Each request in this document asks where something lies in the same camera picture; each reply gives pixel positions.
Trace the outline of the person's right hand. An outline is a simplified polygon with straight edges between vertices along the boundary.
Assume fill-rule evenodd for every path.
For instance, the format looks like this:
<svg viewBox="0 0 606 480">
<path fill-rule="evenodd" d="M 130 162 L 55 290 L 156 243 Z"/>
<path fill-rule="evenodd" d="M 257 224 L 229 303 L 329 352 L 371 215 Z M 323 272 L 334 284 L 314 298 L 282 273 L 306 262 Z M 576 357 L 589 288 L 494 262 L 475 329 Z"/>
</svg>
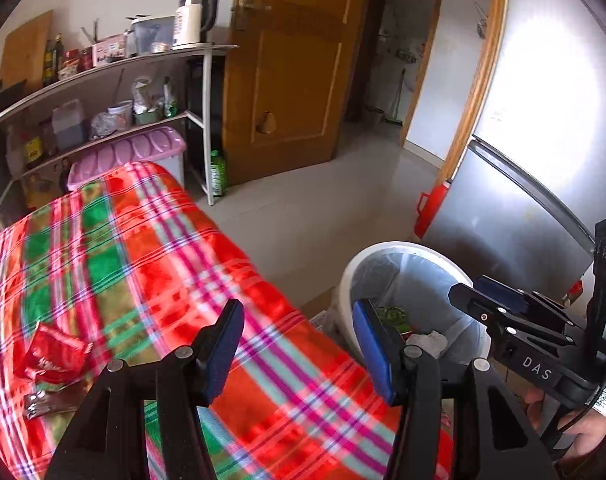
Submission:
<svg viewBox="0 0 606 480">
<path fill-rule="evenodd" d="M 527 405 L 527 416 L 535 430 L 540 429 L 544 393 L 536 388 L 529 388 L 524 395 Z M 589 456 L 606 438 L 606 417 L 591 410 L 570 427 L 566 434 L 574 437 L 572 445 L 565 455 L 558 460 L 560 464 L 570 464 Z"/>
</svg>

